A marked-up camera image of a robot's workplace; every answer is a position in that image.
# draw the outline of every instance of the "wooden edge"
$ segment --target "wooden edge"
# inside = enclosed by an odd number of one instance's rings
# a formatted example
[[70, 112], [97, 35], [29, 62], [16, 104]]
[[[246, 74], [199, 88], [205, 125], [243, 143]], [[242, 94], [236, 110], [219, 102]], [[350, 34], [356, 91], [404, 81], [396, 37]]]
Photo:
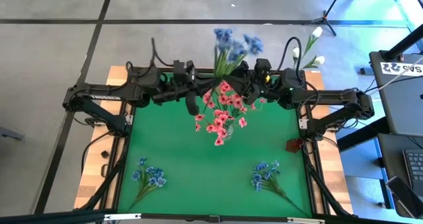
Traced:
[[[306, 80], [314, 85], [318, 90], [324, 90], [323, 77], [320, 71], [306, 71]], [[312, 111], [313, 118], [322, 118], [330, 113], [329, 106], [318, 105]], [[335, 133], [327, 131], [325, 137], [336, 141]], [[321, 160], [321, 166], [323, 170], [323, 178], [325, 184], [341, 204], [341, 206], [349, 213], [353, 213], [350, 195], [346, 185], [346, 179], [344, 175], [344, 169], [342, 168], [341, 156], [338, 147], [327, 140], [318, 141], [319, 155]], [[307, 148], [309, 151], [312, 150], [311, 144], [307, 142]], [[310, 155], [311, 163], [315, 166], [315, 160], [313, 155]], [[319, 187], [313, 181], [313, 190], [316, 199], [316, 211], [317, 213], [323, 213], [323, 204], [321, 199], [321, 192]], [[330, 208], [330, 213], [336, 215], [335, 212]]]
[[[112, 66], [107, 78], [107, 85], [121, 85], [126, 82], [126, 69], [124, 66]], [[112, 114], [119, 114], [121, 102], [116, 101], [101, 101], [100, 105], [111, 112]], [[126, 106], [126, 112], [130, 112], [130, 106]], [[106, 126], [98, 126], [94, 128], [93, 136], [91, 141], [96, 139], [98, 136], [107, 132]], [[87, 158], [85, 159], [85, 166], [83, 169], [83, 174], [81, 181], [79, 183], [77, 197], [75, 198], [74, 208], [81, 207], [86, 204], [92, 195], [100, 187], [104, 178], [100, 175], [101, 168], [103, 165], [107, 165], [110, 159], [110, 156], [107, 158], [102, 158], [101, 153], [107, 151], [109, 154], [112, 152], [113, 136], [107, 135], [92, 144], [87, 152]], [[115, 162], [119, 159], [120, 153], [122, 152], [122, 146], [124, 139], [119, 139], [118, 153], [116, 154]], [[114, 196], [114, 189], [116, 187], [116, 178], [110, 184], [108, 191], [108, 198], [106, 201], [106, 207], [112, 207], [112, 200]]]

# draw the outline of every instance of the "concrete floor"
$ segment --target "concrete floor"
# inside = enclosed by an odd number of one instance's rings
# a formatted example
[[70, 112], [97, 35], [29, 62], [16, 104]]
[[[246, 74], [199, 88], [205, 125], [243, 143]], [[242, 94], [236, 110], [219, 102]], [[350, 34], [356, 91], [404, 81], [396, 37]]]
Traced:
[[[104, 0], [0, 0], [0, 19], [97, 19]], [[292, 19], [317, 18], [332, 0], [111, 0], [107, 19]], [[402, 20], [394, 0], [338, 0], [330, 19]], [[24, 141], [0, 137], [0, 215], [30, 212], [63, 119], [61, 102], [67, 87], [76, 82], [93, 35], [94, 25], [0, 24], [0, 126], [25, 134]], [[87, 82], [104, 83], [110, 65], [131, 60], [146, 66], [151, 54], [149, 39], [166, 61], [192, 59], [197, 67], [211, 67], [216, 27], [229, 27], [236, 35], [259, 36], [262, 57], [279, 64], [286, 40], [306, 42], [314, 26], [276, 25], [104, 25], [94, 52]], [[321, 67], [327, 89], [365, 89], [373, 77], [358, 75], [367, 65], [368, 53], [389, 49], [408, 29], [377, 26], [328, 28], [309, 56], [324, 55]], [[419, 52], [416, 47], [410, 52]], [[255, 59], [249, 58], [253, 65]], [[285, 67], [291, 67], [288, 61]], [[80, 159], [92, 130], [74, 123], [46, 208], [47, 212], [72, 209], [80, 177]], [[382, 219], [386, 210], [363, 211], [361, 196], [375, 190], [350, 181], [354, 212]], [[407, 222], [391, 215], [392, 220]]]

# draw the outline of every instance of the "tripod stand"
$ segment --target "tripod stand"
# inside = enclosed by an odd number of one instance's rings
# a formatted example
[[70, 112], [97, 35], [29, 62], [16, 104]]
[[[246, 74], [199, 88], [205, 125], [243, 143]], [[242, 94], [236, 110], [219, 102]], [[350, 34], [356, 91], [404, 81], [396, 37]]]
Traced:
[[326, 10], [323, 11], [323, 17], [318, 18], [318, 19], [314, 19], [314, 20], [311, 21], [312, 24], [315, 24], [315, 23], [318, 23], [319, 22], [320, 24], [327, 25], [330, 28], [330, 30], [332, 31], [332, 33], [333, 33], [334, 36], [336, 36], [336, 32], [335, 32], [335, 30], [333, 30], [332, 25], [330, 25], [330, 22], [328, 21], [328, 14], [329, 14], [330, 10], [332, 9], [333, 5], [335, 4], [335, 2], [336, 2], [336, 0], [334, 0], [332, 2], [332, 4], [330, 5], [328, 11], [326, 11]]

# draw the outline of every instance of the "green mat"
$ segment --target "green mat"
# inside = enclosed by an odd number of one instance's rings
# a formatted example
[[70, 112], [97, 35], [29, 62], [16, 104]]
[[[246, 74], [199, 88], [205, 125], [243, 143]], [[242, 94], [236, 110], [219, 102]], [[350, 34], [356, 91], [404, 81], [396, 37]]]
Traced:
[[130, 213], [304, 217], [283, 198], [267, 190], [256, 192], [251, 184], [255, 165], [277, 160], [280, 186], [311, 215], [303, 157], [285, 151], [286, 141], [298, 137], [295, 110], [266, 103], [244, 117], [248, 125], [235, 127], [232, 138], [216, 147], [216, 134], [207, 133], [204, 124], [195, 132], [184, 100], [138, 108], [118, 213], [128, 212], [134, 201], [138, 186], [131, 175], [139, 158], [147, 157], [148, 166], [164, 170], [167, 183], [148, 193]]

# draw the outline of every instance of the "white flower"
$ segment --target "white flower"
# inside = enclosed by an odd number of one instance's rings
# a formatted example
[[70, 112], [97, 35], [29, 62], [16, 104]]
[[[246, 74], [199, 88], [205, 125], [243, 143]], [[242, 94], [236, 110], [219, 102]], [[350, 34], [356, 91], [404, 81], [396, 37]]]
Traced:
[[320, 27], [320, 26], [318, 26], [314, 31], [313, 31], [313, 33], [311, 34], [311, 37], [313, 38], [313, 39], [317, 39], [317, 38], [319, 38], [321, 35], [322, 35], [322, 32], [323, 32], [323, 29]]
[[313, 64], [315, 64], [315, 65], [322, 65], [324, 62], [325, 62], [325, 57], [324, 56], [318, 56], [318, 57], [316, 57], [316, 59], [313, 62]]
[[299, 48], [298, 47], [296, 47], [292, 50], [292, 57], [294, 59], [298, 59], [298, 57], [299, 57]]

